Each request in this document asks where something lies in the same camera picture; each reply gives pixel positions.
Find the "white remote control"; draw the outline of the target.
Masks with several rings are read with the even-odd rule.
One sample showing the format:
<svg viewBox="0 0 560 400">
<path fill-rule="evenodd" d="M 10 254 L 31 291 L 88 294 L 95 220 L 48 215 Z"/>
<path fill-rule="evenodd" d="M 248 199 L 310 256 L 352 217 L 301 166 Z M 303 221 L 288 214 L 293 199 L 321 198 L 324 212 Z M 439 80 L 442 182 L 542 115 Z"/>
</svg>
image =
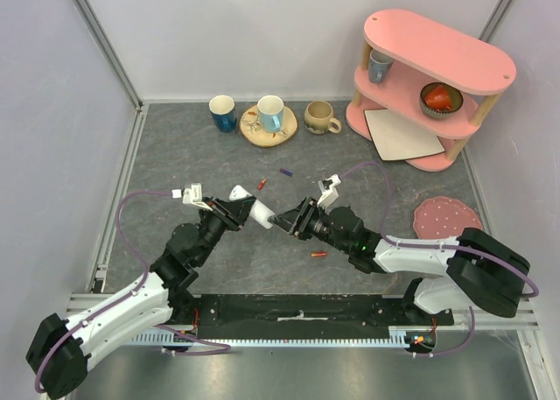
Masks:
<svg viewBox="0 0 560 400">
<path fill-rule="evenodd" d="M 252 197 L 252 194 L 241 185 L 234 186 L 228 196 L 230 201 L 241 200 L 249 197 Z M 256 199 L 250 210 L 249 217 L 260 224 L 262 227 L 271 229 L 273 227 L 273 224 L 269 221 L 269 218 L 274 215 L 275 213 L 270 208 L 259 201 L 259 199 Z"/>
</svg>

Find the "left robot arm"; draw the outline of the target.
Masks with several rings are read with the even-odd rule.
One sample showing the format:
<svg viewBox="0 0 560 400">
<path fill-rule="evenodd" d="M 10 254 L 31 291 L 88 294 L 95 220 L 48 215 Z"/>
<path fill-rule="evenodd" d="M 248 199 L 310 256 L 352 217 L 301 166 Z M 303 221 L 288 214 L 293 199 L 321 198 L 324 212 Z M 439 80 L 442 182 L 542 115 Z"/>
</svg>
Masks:
<svg viewBox="0 0 560 400">
<path fill-rule="evenodd" d="M 100 304 L 66 319 L 53 313 L 38 325 L 25 356 L 35 390 L 59 399 L 76 389 L 104 356 L 143 330 L 185 323 L 192 314 L 188 287 L 227 231 L 240 230 L 256 197 L 196 202 L 199 222 L 180 224 L 163 254 L 143 274 Z"/>
</svg>

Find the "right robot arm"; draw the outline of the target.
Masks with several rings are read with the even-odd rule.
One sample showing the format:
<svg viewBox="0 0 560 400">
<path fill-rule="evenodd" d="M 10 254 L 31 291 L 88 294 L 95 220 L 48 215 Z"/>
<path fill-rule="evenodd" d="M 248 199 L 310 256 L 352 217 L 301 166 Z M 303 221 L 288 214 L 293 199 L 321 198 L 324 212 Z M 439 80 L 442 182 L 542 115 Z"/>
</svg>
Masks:
<svg viewBox="0 0 560 400">
<path fill-rule="evenodd" d="M 529 283 L 529 262 L 477 228 L 445 239 L 399 239 L 366 228 L 350 207 L 326 211 L 311 197 L 271 216 L 269 222 L 299 240 L 317 238 L 367 274 L 430 275 L 411 284 L 411 296 L 400 304 L 402 317 L 414 325 L 432 314 L 474 305 L 494 316 L 513 318 Z"/>
</svg>

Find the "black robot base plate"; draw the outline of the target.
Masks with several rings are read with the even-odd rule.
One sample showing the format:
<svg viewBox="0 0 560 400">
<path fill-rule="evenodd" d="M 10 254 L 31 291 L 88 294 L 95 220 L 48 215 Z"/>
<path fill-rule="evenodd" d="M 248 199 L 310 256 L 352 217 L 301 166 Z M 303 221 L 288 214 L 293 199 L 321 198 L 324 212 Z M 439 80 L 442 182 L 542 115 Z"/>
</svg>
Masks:
<svg viewBox="0 0 560 400">
<path fill-rule="evenodd" d="M 421 312 L 402 298 L 382 295 L 203 294 L 170 319 L 197 323 L 203 339 L 341 340 L 386 339 L 391 326 L 452 326 L 446 310 Z"/>
</svg>

